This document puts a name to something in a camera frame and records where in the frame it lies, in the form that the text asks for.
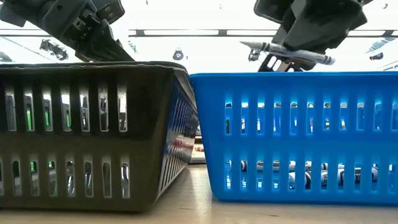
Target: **table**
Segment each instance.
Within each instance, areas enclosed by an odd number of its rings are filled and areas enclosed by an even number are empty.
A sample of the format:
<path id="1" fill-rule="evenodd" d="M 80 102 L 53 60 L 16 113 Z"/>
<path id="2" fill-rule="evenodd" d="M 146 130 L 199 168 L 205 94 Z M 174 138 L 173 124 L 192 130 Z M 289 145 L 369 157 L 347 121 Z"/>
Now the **table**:
<path id="1" fill-rule="evenodd" d="M 206 165 L 191 165 L 147 213 L 0 210 L 1 224 L 77 223 L 397 223 L 398 208 L 223 203 L 211 193 Z"/>

